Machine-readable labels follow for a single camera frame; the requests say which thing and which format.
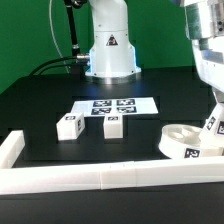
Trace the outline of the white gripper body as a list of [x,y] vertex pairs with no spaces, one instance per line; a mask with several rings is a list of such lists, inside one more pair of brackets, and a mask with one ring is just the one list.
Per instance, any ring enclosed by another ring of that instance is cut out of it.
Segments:
[[210,39],[204,50],[194,40],[192,49],[200,79],[224,93],[224,38]]

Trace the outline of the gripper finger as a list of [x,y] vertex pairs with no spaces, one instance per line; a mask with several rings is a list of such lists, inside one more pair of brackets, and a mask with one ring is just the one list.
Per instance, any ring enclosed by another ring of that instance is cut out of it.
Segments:
[[216,102],[224,104],[224,93],[217,90],[216,88],[213,88],[212,92],[213,92]]

